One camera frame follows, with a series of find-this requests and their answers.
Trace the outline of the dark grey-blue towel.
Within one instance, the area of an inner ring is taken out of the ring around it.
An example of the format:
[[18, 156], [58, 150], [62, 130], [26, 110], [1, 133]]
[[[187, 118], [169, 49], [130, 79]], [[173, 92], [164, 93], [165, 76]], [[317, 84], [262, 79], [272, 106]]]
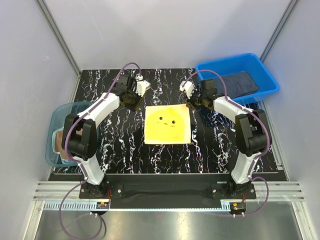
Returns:
[[222, 76], [225, 83], [227, 96], [235, 99], [256, 93], [260, 87], [253, 78], [246, 72], [238, 72]]

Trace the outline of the yellow towel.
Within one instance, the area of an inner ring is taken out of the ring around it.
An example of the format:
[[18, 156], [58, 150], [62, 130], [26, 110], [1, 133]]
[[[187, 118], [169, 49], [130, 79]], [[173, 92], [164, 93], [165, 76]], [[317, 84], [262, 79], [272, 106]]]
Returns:
[[191, 143], [189, 108], [185, 104], [146, 106], [144, 143], [147, 145]]

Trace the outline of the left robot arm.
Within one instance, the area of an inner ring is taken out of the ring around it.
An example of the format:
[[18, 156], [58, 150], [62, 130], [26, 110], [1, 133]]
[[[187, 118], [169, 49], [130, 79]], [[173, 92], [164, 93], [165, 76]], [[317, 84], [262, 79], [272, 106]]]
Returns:
[[67, 159], [81, 169], [84, 184], [97, 198], [103, 198], [108, 193], [105, 174], [96, 156], [97, 129], [111, 112], [122, 105], [130, 111], [137, 111], [149, 89], [150, 83], [140, 74], [136, 77], [119, 75], [109, 90], [89, 108], [65, 117], [61, 147]]

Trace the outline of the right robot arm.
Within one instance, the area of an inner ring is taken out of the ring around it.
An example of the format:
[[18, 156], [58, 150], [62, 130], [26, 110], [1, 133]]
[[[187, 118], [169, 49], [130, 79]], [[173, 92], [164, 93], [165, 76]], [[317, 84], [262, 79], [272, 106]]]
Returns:
[[199, 91], [190, 81], [185, 80], [180, 84], [179, 90], [187, 97], [187, 107], [194, 110], [205, 107], [234, 123], [239, 153], [225, 192], [232, 198], [239, 198], [250, 188], [257, 161], [266, 154], [272, 143], [266, 113], [261, 109], [244, 107], [230, 97], [219, 94], [213, 79], [201, 81]]

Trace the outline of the brown towel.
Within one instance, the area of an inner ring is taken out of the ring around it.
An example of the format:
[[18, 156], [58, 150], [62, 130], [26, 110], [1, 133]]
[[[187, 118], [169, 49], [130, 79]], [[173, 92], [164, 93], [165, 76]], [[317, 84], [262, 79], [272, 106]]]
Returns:
[[66, 161], [67, 154], [65, 150], [62, 148], [62, 140], [63, 140], [63, 128], [57, 129], [53, 133], [53, 150], [55, 153], [59, 154], [61, 159]]

